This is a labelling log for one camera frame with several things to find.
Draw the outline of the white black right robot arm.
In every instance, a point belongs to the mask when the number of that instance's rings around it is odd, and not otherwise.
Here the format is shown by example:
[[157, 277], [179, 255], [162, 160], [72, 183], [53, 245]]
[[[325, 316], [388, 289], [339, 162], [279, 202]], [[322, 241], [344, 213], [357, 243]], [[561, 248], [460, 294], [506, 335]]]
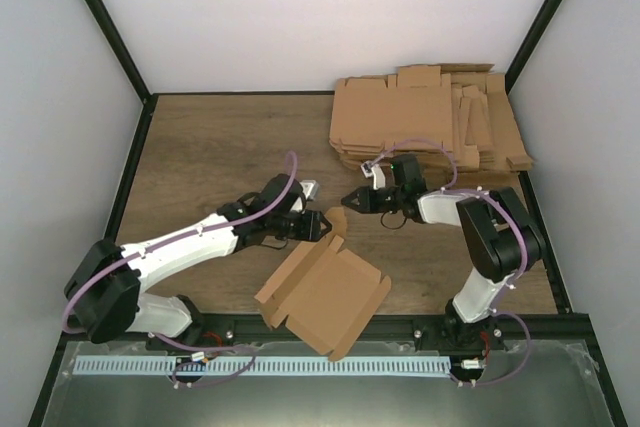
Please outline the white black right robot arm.
[[504, 290], [547, 253], [538, 224], [515, 190], [430, 189], [413, 154], [391, 159], [394, 184], [388, 186], [383, 170], [366, 161], [361, 170], [371, 180], [341, 199], [341, 205], [360, 214], [402, 213], [419, 224], [459, 227], [472, 263], [462, 289], [447, 303], [443, 337], [458, 350], [480, 338], [486, 320], [497, 313]]

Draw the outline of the cardboard box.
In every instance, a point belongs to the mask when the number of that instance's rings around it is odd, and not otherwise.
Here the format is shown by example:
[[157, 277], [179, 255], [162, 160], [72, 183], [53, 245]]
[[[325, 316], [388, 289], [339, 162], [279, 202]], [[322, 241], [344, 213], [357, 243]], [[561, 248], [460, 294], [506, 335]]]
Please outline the cardboard box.
[[331, 362], [342, 360], [389, 294], [388, 275], [344, 246], [347, 216], [326, 212], [332, 231], [302, 242], [254, 296], [270, 329], [285, 326]]

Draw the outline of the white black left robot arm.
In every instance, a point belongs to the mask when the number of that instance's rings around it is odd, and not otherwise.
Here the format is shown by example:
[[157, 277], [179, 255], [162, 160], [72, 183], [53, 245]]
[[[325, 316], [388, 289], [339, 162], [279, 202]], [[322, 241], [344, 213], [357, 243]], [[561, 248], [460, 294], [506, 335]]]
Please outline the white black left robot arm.
[[181, 350], [196, 349], [204, 326], [190, 299], [151, 293], [161, 281], [188, 268], [281, 241], [318, 242], [332, 229], [324, 214], [308, 208], [319, 190], [315, 180], [278, 174], [259, 192], [226, 203], [194, 225], [164, 236], [119, 246], [95, 242], [64, 288], [68, 332], [82, 332], [96, 344], [125, 333], [169, 337]]

